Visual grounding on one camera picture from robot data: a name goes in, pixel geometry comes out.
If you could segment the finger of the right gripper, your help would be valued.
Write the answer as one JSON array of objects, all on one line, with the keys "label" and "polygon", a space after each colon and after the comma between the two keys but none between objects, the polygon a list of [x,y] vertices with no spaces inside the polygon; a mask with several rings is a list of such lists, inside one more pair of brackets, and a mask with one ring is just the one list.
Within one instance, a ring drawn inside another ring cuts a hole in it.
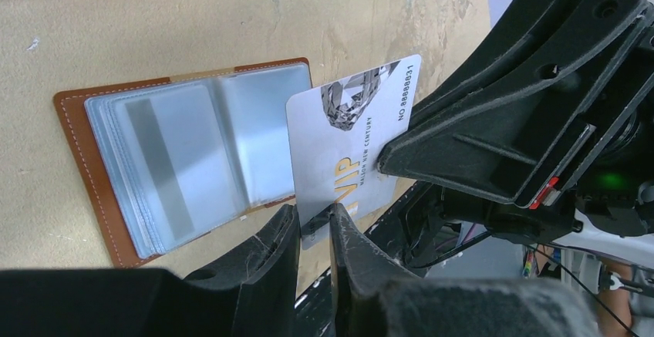
[{"label": "finger of the right gripper", "polygon": [[413,107],[425,120],[499,80],[552,36],[581,0],[512,0],[481,44],[437,89]]}]

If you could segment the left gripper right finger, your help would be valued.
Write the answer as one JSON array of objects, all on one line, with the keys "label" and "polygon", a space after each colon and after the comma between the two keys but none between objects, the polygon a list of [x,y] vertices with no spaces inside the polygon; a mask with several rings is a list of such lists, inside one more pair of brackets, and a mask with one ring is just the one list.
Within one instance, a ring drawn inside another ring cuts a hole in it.
[{"label": "left gripper right finger", "polygon": [[421,278],[329,206],[337,336],[597,336],[581,297],[552,280]]}]

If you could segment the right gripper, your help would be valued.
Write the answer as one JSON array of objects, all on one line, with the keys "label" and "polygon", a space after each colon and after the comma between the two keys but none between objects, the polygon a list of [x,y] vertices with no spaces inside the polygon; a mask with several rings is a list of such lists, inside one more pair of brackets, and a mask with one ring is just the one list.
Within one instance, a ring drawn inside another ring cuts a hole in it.
[{"label": "right gripper", "polygon": [[389,175],[445,187],[445,217],[516,242],[649,231],[653,5],[509,11],[443,84],[448,104],[387,143]]}]

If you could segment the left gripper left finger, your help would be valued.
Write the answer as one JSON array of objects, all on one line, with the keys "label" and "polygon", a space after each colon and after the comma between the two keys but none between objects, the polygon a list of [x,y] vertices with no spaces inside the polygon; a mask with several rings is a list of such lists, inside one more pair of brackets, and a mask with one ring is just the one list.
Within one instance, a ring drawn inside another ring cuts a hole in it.
[{"label": "left gripper left finger", "polygon": [[162,268],[1,273],[3,336],[290,336],[299,219],[284,205],[256,234],[179,278]]}]

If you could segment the brown leather card holder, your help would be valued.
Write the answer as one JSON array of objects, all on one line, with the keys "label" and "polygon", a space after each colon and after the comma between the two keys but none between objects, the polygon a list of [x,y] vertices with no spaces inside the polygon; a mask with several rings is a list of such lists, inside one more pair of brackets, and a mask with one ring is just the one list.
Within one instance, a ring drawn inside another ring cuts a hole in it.
[{"label": "brown leather card holder", "polygon": [[291,199],[285,106],[311,85],[298,57],[55,94],[113,266]]}]

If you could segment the silver VIP credit card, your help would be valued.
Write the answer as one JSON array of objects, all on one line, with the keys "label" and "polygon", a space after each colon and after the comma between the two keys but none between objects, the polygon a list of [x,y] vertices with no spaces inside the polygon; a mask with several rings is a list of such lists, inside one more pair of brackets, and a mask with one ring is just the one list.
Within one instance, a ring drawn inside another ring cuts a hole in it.
[{"label": "silver VIP credit card", "polygon": [[408,129],[422,58],[413,54],[296,94],[286,104],[302,248],[329,235],[324,210],[353,219],[386,206],[396,178],[382,174],[382,148]]}]

